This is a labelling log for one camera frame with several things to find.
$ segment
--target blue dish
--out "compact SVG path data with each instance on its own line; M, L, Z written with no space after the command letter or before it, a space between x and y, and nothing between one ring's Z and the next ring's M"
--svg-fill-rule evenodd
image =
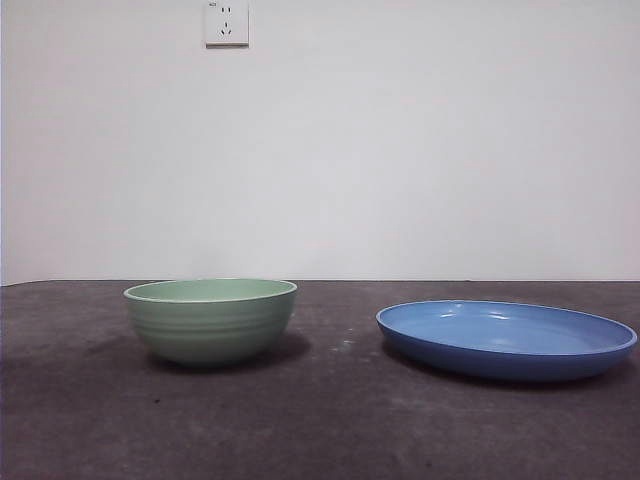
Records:
M392 347L435 367L480 377L550 382L604 372L638 337L588 313L520 303L444 300L378 312Z

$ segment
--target electrical outlet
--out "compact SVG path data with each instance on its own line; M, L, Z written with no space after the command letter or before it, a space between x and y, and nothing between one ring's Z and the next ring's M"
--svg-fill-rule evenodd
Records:
M209 0L204 20L207 47L249 45L248 0Z

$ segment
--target blue plate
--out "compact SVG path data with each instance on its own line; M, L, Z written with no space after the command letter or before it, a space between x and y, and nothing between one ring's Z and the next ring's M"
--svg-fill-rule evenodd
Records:
M455 372L548 382L597 375L622 360L636 333L588 313L520 303L444 300L378 312L391 346Z

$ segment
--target green bowl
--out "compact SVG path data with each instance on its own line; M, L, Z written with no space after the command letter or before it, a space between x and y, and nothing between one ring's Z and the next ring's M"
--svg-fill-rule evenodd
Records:
M269 347L287 326L297 288L279 280L216 278L148 283L124 296L133 328L152 352L205 366Z

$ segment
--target white wall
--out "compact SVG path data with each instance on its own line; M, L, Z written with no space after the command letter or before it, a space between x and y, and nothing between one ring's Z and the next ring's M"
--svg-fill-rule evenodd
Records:
M640 2L4 0L3 276L640 280Z

